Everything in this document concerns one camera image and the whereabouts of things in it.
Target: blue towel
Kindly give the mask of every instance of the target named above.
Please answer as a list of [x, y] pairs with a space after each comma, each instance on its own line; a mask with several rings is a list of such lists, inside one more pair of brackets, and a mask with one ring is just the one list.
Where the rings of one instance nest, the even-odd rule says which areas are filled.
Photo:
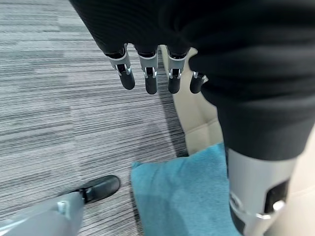
[[163, 163], [133, 163], [131, 184], [145, 236], [239, 236], [223, 144]]

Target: robotic arm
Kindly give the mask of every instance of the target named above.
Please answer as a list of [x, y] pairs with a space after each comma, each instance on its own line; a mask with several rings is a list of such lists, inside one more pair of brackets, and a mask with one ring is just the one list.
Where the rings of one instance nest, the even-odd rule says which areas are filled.
[[168, 48], [171, 93], [189, 48], [198, 50], [190, 90], [218, 109], [231, 217], [241, 234], [262, 235], [285, 206], [315, 121], [314, 1], [70, 1], [126, 89], [135, 85], [126, 43], [138, 51], [149, 94], [158, 45]]

